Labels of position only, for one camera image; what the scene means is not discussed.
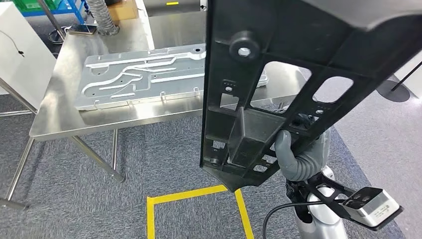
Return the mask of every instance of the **mounting hole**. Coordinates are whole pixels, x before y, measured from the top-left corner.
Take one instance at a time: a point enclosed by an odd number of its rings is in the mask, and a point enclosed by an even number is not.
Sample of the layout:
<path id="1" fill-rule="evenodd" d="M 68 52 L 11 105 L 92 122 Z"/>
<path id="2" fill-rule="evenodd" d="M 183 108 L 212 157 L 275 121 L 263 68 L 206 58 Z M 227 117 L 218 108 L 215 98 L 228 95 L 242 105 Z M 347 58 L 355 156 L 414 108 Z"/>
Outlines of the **mounting hole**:
<path id="1" fill-rule="evenodd" d="M 240 47 L 237 53 L 239 56 L 247 57 L 250 55 L 250 49 L 247 47 Z"/>

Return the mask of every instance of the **small label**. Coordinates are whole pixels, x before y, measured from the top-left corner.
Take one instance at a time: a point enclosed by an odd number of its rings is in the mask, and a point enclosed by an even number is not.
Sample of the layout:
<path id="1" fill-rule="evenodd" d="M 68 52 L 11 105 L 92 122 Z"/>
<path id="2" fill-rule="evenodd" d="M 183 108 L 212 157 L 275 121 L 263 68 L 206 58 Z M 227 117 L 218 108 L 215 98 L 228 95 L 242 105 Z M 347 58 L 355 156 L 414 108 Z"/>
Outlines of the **small label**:
<path id="1" fill-rule="evenodd" d="M 390 205 L 384 205 L 382 206 L 377 212 L 374 213 L 374 216 L 376 218 L 382 217 L 384 214 L 388 213 L 390 211 Z"/>

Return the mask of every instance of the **metal stand base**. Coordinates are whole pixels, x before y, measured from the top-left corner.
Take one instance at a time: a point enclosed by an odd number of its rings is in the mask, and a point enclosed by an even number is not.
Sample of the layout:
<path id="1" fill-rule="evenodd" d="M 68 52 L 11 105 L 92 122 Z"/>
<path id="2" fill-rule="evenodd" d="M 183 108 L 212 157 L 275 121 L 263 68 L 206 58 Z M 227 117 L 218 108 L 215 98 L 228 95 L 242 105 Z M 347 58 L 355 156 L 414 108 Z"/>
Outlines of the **metal stand base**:
<path id="1" fill-rule="evenodd" d="M 97 153 L 95 153 L 85 142 L 82 141 L 81 138 L 79 138 L 78 136 L 72 136 L 69 139 L 75 143 L 75 145 L 81 149 L 86 155 L 88 155 L 89 157 L 91 157 L 92 159 L 95 160 L 95 162 L 101 167 L 103 168 L 107 173 L 111 174 L 111 176 L 113 176 L 113 178 L 115 178 L 115 180 L 117 180 L 118 182 L 123 182 L 124 181 L 124 177 L 121 176 L 117 171 L 116 171 L 116 161 L 117 161 L 117 129 L 115 129 L 113 131 L 113 153 L 112 153 L 112 167 L 110 167 L 109 164 L 107 164 L 107 162 L 105 162 Z"/>
<path id="2" fill-rule="evenodd" d="M 48 40 L 55 45 L 61 45 L 64 41 L 57 30 L 54 30 L 48 34 Z"/>
<path id="3" fill-rule="evenodd" d="M 6 198 L 5 199 L 0 198 L 0 205 L 2 205 L 4 207 L 11 207 L 11 208 L 21 209 L 21 210 L 23 210 L 27 207 L 25 204 L 13 202 L 13 201 L 11 201 L 11 199 L 12 199 L 14 190 L 15 190 L 16 185 L 17 185 L 17 183 L 20 179 L 20 175 L 22 174 L 23 167 L 26 164 L 26 160 L 28 159 L 28 155 L 29 155 L 29 152 L 30 152 L 33 144 L 34 144 L 34 139 L 29 138 L 29 141 L 26 144 L 25 149 L 23 150 L 23 154 L 22 154 L 22 157 L 20 158 L 16 172 L 14 173 L 14 176 L 13 176 L 13 179 L 12 179 L 12 184 L 10 185 L 10 188 L 9 188 L 9 191 L 7 192 Z"/>
<path id="4" fill-rule="evenodd" d="M 386 80 L 378 88 L 377 92 L 385 99 L 393 102 L 405 102 L 410 98 L 410 92 L 397 82 Z"/>
<path id="5" fill-rule="evenodd" d="M 0 205 L 3 207 L 9 207 L 9 208 L 14 208 L 18 210 L 25 210 L 28 208 L 28 206 L 25 204 L 9 201 L 3 198 L 0 198 Z"/>

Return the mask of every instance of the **yellow floor tape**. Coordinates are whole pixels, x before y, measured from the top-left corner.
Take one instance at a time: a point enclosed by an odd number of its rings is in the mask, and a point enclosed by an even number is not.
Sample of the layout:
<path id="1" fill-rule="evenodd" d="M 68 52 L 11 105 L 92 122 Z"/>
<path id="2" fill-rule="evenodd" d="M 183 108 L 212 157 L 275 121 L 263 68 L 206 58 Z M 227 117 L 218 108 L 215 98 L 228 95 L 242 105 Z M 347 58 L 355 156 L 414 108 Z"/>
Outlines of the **yellow floor tape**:
<path id="1" fill-rule="evenodd" d="M 163 195 L 159 197 L 147 197 L 146 198 L 146 209 L 147 209 L 147 233 L 148 239 L 155 239 L 155 223 L 154 223 L 154 205 L 160 203 L 167 203 L 172 201 L 177 201 L 186 198 L 193 198 L 213 193 L 220 193 L 227 191 L 226 187 L 223 185 L 217 185 L 207 188 L 195 189 L 191 191 L 186 191 L 182 193 L 173 193 L 168 195 Z M 240 211 L 240 218 L 242 219 L 243 228 L 245 230 L 246 239 L 253 239 L 253 232 L 250 225 L 248 213 L 246 211 L 245 202 L 242 197 L 242 192 L 237 190 L 234 193 L 237 201 L 237 205 Z"/>

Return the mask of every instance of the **black wire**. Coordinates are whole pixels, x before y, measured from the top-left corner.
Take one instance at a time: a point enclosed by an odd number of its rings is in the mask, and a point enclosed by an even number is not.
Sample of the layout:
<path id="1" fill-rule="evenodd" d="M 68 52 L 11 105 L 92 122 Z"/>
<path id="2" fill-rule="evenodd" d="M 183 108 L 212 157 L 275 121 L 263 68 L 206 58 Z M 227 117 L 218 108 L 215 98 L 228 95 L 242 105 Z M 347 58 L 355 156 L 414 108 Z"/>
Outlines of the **black wire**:
<path id="1" fill-rule="evenodd" d="M 7 36 L 12 42 L 13 42 L 13 45 L 14 45 L 14 47 L 16 48 L 16 50 L 17 50 L 17 52 L 22 56 L 22 57 L 25 57 L 24 55 L 23 55 L 23 51 L 19 51 L 19 49 L 18 49 L 18 47 L 16 46 L 16 43 L 15 43 L 15 41 L 9 36 L 9 35 L 7 35 L 4 31 L 2 31 L 2 30 L 0 30 L 0 32 L 1 33 L 3 33 L 5 36 Z"/>
<path id="2" fill-rule="evenodd" d="M 338 203 L 344 202 L 343 199 L 338 199 L 338 200 L 334 200 L 334 201 L 338 202 Z M 288 208 L 288 207 L 311 206 L 311 205 L 320 205 L 320 204 L 324 204 L 324 202 L 317 201 L 317 202 L 306 202 L 306 203 L 286 203 L 286 204 L 283 204 L 283 205 L 276 206 L 275 208 L 273 208 L 267 214 L 267 216 L 264 219 L 264 224 L 262 225 L 262 237 L 263 237 L 263 239 L 267 239 L 267 223 L 268 223 L 268 220 L 270 219 L 271 215 L 273 215 L 276 211 L 283 209 L 283 208 Z"/>

